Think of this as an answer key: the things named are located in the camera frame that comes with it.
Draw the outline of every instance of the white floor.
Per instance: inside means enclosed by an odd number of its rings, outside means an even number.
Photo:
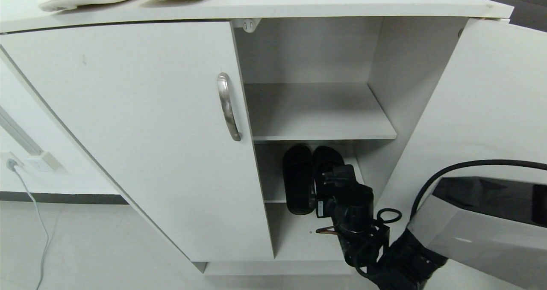
[[[377,290],[361,276],[205,277],[130,206],[39,204],[53,240],[40,290]],[[0,289],[34,290],[45,243],[29,202],[0,202]],[[426,290],[517,290],[450,261]]]

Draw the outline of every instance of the baseboard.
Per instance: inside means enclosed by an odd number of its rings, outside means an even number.
[[[128,204],[121,195],[31,193],[36,202],[51,204]],[[31,202],[25,192],[0,191],[0,201]]]

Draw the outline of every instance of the wall outlet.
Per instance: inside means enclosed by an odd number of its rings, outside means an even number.
[[[11,152],[0,152],[0,160],[2,161],[2,165],[0,165],[0,167],[4,167],[6,166],[6,162],[9,160],[9,159],[12,159],[14,161],[17,162],[17,165],[19,167],[23,167],[25,164],[23,164],[23,162],[21,162],[20,159],[18,159],[13,153]]]
[[[41,155],[29,155],[26,161],[40,172],[56,172],[61,164],[49,152],[42,152]]]

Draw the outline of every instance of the cabinet door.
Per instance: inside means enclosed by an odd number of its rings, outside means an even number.
[[[469,20],[377,207],[408,217],[434,173],[480,159],[547,163],[547,33]],[[506,166],[447,175],[547,183],[545,171]],[[403,229],[395,227],[393,236]]]
[[[227,21],[15,33],[2,37],[2,46],[122,192],[190,260],[273,258]],[[221,72],[231,80],[239,142],[221,107]]]

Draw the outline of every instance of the black slipper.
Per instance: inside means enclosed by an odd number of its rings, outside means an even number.
[[[311,150],[306,145],[293,146],[283,156],[287,208],[292,214],[305,215],[314,210],[313,205],[310,206],[313,169]]]
[[[336,166],[344,165],[344,159],[338,151],[328,146],[320,146],[313,152],[316,186],[316,215],[318,218],[329,217],[323,206],[334,195],[336,187],[333,183],[325,184],[323,173],[331,172]]]

